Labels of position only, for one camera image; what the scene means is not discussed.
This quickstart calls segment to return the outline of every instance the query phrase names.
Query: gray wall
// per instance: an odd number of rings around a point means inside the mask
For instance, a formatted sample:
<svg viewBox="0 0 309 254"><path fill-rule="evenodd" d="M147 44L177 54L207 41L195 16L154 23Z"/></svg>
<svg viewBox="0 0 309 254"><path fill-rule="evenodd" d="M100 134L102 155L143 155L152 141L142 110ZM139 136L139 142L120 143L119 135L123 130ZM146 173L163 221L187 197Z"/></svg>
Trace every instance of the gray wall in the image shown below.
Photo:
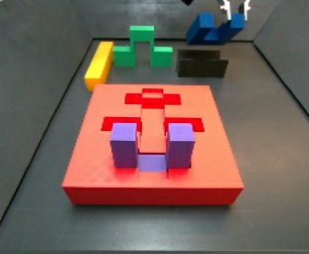
<svg viewBox="0 0 309 254"><path fill-rule="evenodd" d="M186 6L179 0L71 0L94 38L128 38L130 25L154 25L155 38L185 39L201 12L213 12L219 25L226 15L217 0L195 0ZM234 40L253 41L281 0L252 0L248 23ZM233 12L238 4L231 1Z"/></svg>
<svg viewBox="0 0 309 254"><path fill-rule="evenodd" d="M254 44L309 114L308 0L282 1Z"/></svg>
<svg viewBox="0 0 309 254"><path fill-rule="evenodd" d="M68 0L0 2L0 219L90 42Z"/></svg>

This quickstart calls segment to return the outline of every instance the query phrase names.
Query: blue block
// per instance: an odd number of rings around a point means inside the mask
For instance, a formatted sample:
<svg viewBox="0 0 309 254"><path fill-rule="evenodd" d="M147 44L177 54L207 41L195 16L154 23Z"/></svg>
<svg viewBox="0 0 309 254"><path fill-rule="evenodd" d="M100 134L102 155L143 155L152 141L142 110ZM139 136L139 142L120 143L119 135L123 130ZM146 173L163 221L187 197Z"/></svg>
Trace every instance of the blue block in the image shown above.
<svg viewBox="0 0 309 254"><path fill-rule="evenodd" d="M201 13L187 32L189 45L223 45L244 29L244 14L231 14L231 19L214 28L214 15Z"/></svg>
<svg viewBox="0 0 309 254"><path fill-rule="evenodd" d="M244 29L244 14L231 14L231 19L218 27L219 44L226 44L237 33Z"/></svg>
<svg viewBox="0 0 309 254"><path fill-rule="evenodd" d="M114 123L110 135L110 146L115 168L136 168L136 124Z"/></svg>
<svg viewBox="0 0 309 254"><path fill-rule="evenodd" d="M199 43L215 26L214 14L201 13L187 32L187 44Z"/></svg>
<svg viewBox="0 0 309 254"><path fill-rule="evenodd" d="M189 123L169 124L166 162L169 169L190 168L195 137Z"/></svg>
<svg viewBox="0 0 309 254"><path fill-rule="evenodd" d="M166 172L165 155L138 155L138 171L140 172Z"/></svg>

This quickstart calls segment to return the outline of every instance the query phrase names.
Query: black block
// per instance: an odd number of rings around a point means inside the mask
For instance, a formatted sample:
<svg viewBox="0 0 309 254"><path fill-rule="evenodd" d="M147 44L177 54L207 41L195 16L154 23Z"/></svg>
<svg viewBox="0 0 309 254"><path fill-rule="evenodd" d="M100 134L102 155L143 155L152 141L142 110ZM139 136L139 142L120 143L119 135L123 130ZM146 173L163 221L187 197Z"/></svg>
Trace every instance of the black block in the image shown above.
<svg viewBox="0 0 309 254"><path fill-rule="evenodd" d="M221 60L221 51L178 51L179 77L225 77L229 60Z"/></svg>

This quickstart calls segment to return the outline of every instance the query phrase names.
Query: rectangular block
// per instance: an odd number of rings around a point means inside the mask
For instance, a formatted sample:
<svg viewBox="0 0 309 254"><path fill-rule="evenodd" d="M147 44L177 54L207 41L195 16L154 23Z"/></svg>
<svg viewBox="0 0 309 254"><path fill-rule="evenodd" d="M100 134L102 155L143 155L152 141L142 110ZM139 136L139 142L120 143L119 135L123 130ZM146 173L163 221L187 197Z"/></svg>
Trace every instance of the rectangular block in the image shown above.
<svg viewBox="0 0 309 254"><path fill-rule="evenodd" d="M114 42L100 42L84 74L86 89L92 91L98 84L106 83L112 62Z"/></svg>
<svg viewBox="0 0 309 254"><path fill-rule="evenodd" d="M166 162L169 169L187 169L194 149L194 131L189 123L169 124Z"/></svg>
<svg viewBox="0 0 309 254"><path fill-rule="evenodd" d="M115 46L112 56L115 66L136 66L135 51L131 47Z"/></svg>
<svg viewBox="0 0 309 254"><path fill-rule="evenodd" d="M150 57L150 66L170 67L173 65L173 48L154 47Z"/></svg>
<svg viewBox="0 0 309 254"><path fill-rule="evenodd" d="M187 32L187 44L198 43L214 27L214 14L201 13Z"/></svg>
<svg viewBox="0 0 309 254"><path fill-rule="evenodd" d="M179 77L225 77L229 60L178 60Z"/></svg>
<svg viewBox="0 0 309 254"><path fill-rule="evenodd" d="M221 51L178 50L178 60L219 60Z"/></svg>
<svg viewBox="0 0 309 254"><path fill-rule="evenodd" d="M130 109L132 116L142 110L159 110L142 109L139 105L132 108L134 105L124 104L124 95L140 93L143 88L163 89L163 96L179 94L181 105L166 105L165 117L202 118L205 131L194 133L191 168L187 170L169 168L167 172L143 172L138 168L119 170L114 167L110 132L99 131L99 126L104 115L110 115L110 105L114 113L118 110L126 113ZM144 121L148 121L148 126L162 125L151 117L142 118L142 124L146 124ZM210 88L156 84L98 86L82 123L63 188L75 204L231 204L242 191L242 182Z"/></svg>
<svg viewBox="0 0 309 254"><path fill-rule="evenodd" d="M219 44L227 43L235 34L244 29L245 20L242 14L231 14L231 19L218 27Z"/></svg>
<svg viewBox="0 0 309 254"><path fill-rule="evenodd" d="M203 39L198 42L194 42L195 45L218 45L219 42L219 29L215 28L213 29L206 36L203 37Z"/></svg>
<svg viewBox="0 0 309 254"><path fill-rule="evenodd" d="M110 135L110 146L115 168L136 168L136 124L114 123Z"/></svg>

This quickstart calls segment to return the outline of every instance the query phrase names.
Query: gray floor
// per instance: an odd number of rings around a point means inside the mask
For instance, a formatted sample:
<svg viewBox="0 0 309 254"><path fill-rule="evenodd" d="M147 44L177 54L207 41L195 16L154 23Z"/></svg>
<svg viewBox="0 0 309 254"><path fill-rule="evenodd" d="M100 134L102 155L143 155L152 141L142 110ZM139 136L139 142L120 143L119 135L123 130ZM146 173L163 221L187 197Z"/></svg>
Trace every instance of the gray floor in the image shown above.
<svg viewBox="0 0 309 254"><path fill-rule="evenodd" d="M159 42L177 52L179 42ZM210 84L245 190L231 206L73 206L60 188L91 94L90 47L0 227L0 251L309 250L309 119L252 43L229 43L223 79L114 67L110 83Z"/></svg>

